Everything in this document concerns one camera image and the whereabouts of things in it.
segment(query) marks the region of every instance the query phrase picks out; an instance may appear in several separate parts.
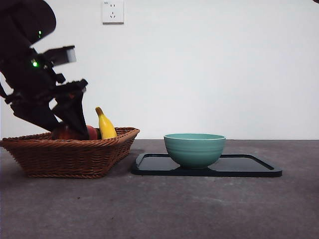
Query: red apple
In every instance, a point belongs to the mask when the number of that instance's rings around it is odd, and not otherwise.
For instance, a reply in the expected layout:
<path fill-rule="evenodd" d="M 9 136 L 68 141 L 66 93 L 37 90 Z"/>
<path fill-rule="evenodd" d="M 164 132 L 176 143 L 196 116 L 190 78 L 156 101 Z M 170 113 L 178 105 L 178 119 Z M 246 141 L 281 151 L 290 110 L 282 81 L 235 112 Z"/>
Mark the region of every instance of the red apple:
<path fill-rule="evenodd" d="M 66 123 L 61 122 L 60 125 L 52 131 L 51 138 L 56 139 L 77 139 L 87 140 L 87 135 L 82 135 L 71 129 Z"/>
<path fill-rule="evenodd" d="M 96 132 L 96 129 L 90 125 L 86 125 L 86 128 L 88 129 L 89 140 L 97 140 L 98 133 Z"/>

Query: electrical outlet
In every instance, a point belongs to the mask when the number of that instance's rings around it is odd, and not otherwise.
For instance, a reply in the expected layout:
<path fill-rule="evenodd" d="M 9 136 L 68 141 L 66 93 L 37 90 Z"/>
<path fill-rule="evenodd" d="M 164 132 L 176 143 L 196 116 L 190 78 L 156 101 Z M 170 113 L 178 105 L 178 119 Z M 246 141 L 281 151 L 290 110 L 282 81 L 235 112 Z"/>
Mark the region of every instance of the electrical outlet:
<path fill-rule="evenodd" d="M 105 0 L 102 3 L 103 23 L 124 23 L 124 1 Z"/>

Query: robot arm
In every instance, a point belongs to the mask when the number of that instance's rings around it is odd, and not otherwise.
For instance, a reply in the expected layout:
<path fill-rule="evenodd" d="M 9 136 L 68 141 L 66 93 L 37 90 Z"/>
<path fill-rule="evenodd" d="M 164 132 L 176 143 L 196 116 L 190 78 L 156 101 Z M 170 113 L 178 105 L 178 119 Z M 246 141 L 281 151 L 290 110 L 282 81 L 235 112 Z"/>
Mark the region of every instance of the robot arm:
<path fill-rule="evenodd" d="M 74 46 L 37 53 L 31 45 L 55 30 L 56 19 L 43 0 L 11 0 L 0 3 L 0 71 L 13 93 L 0 95 L 13 114 L 48 131 L 58 125 L 59 117 L 70 128 L 87 136 L 82 110 L 87 82 L 62 84 L 65 78 L 53 67 L 75 61 Z M 49 102 L 56 99 L 51 110 Z"/>

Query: teal ceramic bowl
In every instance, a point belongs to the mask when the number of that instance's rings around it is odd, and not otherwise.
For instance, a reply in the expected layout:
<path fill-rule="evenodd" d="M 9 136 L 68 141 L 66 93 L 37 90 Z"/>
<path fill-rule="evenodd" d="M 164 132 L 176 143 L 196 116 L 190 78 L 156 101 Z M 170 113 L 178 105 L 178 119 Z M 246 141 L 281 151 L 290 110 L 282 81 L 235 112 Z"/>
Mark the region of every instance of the teal ceramic bowl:
<path fill-rule="evenodd" d="M 174 133 L 164 136 L 166 150 L 184 168 L 202 169 L 216 162 L 226 138 L 215 134 Z"/>

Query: yellow banana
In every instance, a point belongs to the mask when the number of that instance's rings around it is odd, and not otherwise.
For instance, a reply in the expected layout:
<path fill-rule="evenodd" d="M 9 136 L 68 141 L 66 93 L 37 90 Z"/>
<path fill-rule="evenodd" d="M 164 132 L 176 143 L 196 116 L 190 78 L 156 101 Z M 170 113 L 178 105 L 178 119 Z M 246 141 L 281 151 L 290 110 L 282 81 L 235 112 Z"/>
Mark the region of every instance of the yellow banana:
<path fill-rule="evenodd" d="M 101 108 L 96 107 L 95 111 L 99 116 L 99 128 L 101 133 L 101 139 L 116 137 L 117 134 L 112 122 L 103 114 Z"/>

